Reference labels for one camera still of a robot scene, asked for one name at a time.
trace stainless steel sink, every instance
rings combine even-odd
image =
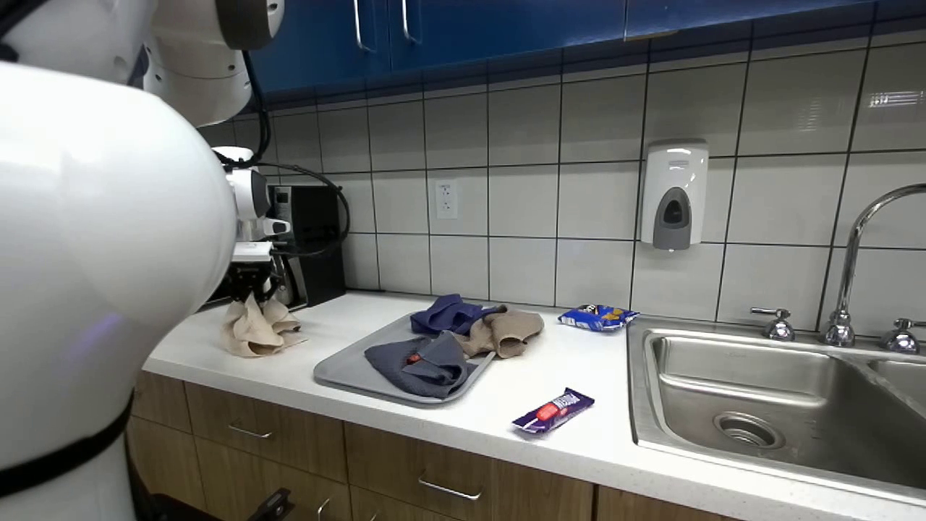
[[[926,502],[926,361],[635,325],[643,447]]]

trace dark blue towel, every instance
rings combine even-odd
[[[412,317],[412,330],[428,335],[441,335],[444,330],[470,335],[470,327],[488,312],[504,312],[504,306],[475,306],[459,295],[441,295],[428,309]]]

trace blue snack package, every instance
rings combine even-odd
[[[514,421],[514,431],[522,438],[540,438],[546,431],[555,431],[558,425],[565,425],[567,421],[572,421],[577,415],[582,415],[585,409],[591,409],[595,401],[565,389],[555,401],[533,409],[529,415]]]
[[[561,325],[595,330],[595,332],[619,332],[635,325],[637,312],[607,304],[582,304],[558,317]]]

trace kitchen counter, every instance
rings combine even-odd
[[[553,312],[545,312],[545,335],[522,359],[494,361],[451,406],[415,409],[313,383],[322,359],[428,304],[390,295],[319,304],[297,312],[292,347],[263,359],[237,359],[224,347],[225,306],[218,306],[174,327],[144,370],[733,518],[926,518],[922,508],[907,502],[637,447],[624,335],[572,330],[555,325]],[[513,435],[514,418],[565,389],[591,393],[595,406],[545,441]]]

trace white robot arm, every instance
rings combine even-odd
[[[263,7],[258,29],[235,29],[242,4]],[[280,14],[283,0],[0,0],[0,518],[134,518],[118,441],[135,374],[235,246],[224,165],[187,123],[245,104],[224,39],[270,39]],[[143,44],[144,88],[174,111],[122,88]]]

